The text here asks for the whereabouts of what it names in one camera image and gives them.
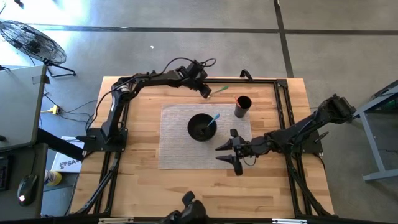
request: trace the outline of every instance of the concrete floor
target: concrete floor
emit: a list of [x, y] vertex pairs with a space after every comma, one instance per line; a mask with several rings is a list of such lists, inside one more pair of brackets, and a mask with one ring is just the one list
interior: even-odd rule
[[[9, 4], [0, 19], [73, 26], [278, 28], [270, 0], [23, 2], [24, 10]], [[286, 29], [398, 29], [397, 1], [280, 0], [280, 8]], [[97, 99], [102, 76], [161, 70], [174, 57], [217, 58], [218, 63], [208, 69], [211, 76], [237, 76], [245, 68], [255, 77], [287, 77], [279, 34], [44, 32], [65, 49], [68, 59], [63, 65], [78, 74], [51, 78], [51, 85], [46, 86], [49, 96], [66, 110]], [[304, 78], [312, 108], [333, 93], [359, 107], [398, 77], [398, 35], [289, 34], [286, 39], [294, 77]], [[32, 65], [7, 42], [0, 42], [0, 52], [1, 65]], [[51, 103], [44, 99], [43, 109], [49, 107]], [[94, 105], [88, 105], [79, 111], [93, 110]], [[84, 116], [72, 118], [86, 120]], [[83, 123], [47, 114], [42, 123], [57, 136], [85, 132]], [[377, 167], [361, 124], [329, 124], [322, 128], [326, 130], [330, 134], [322, 144], [335, 213], [397, 223], [398, 178], [369, 184], [362, 181], [362, 175], [377, 171]], [[49, 152], [47, 167], [54, 156]], [[67, 177], [63, 184], [72, 185], [74, 178]], [[42, 213], [63, 215], [71, 192], [71, 187], [65, 187], [44, 193]]]

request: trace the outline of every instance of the electric fan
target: electric fan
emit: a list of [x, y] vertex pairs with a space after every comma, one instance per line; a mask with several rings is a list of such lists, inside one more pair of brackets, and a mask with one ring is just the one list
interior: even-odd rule
[[72, 72], [54, 75], [47, 68], [52, 77], [76, 75], [75, 71], [60, 66], [67, 61], [67, 55], [62, 47], [37, 29], [18, 21], [4, 21], [0, 22], [0, 34], [16, 49], [42, 61], [44, 65], [55, 66]]

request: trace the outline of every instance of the fan stand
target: fan stand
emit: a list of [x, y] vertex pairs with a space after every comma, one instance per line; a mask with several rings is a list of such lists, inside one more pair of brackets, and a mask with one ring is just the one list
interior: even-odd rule
[[[47, 66], [47, 71], [49, 71], [49, 74], [51, 75], [51, 77], [64, 77], [64, 76], [69, 76], [69, 75], [76, 76], [76, 72], [75, 72], [74, 70], [69, 69], [69, 68], [65, 68], [65, 67], [60, 66], [60, 65], [56, 65], [56, 64], [50, 62], [50, 61], [47, 60], [47, 59], [44, 59], [43, 64], [44, 64], [45, 66]], [[67, 70], [67, 71], [72, 72], [72, 73], [54, 75], [54, 74], [50, 71], [49, 66], [55, 66], [55, 67], [58, 67], [58, 68], [62, 68], [62, 69], [64, 69], [64, 70]]]

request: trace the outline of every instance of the black bowl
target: black bowl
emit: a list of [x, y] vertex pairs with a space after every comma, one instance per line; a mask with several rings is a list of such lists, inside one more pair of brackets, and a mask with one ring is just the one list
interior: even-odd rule
[[196, 141], [208, 141], [217, 131], [217, 124], [214, 121], [211, 125], [206, 127], [213, 119], [208, 114], [196, 114], [188, 122], [188, 133]]

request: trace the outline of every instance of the desk leg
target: desk leg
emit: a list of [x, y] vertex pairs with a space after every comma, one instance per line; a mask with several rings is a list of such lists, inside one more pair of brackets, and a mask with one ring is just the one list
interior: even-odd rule
[[60, 152], [72, 159], [83, 161], [84, 157], [82, 149], [44, 131], [41, 128], [37, 131], [37, 143], [46, 143], [49, 148], [56, 152]]

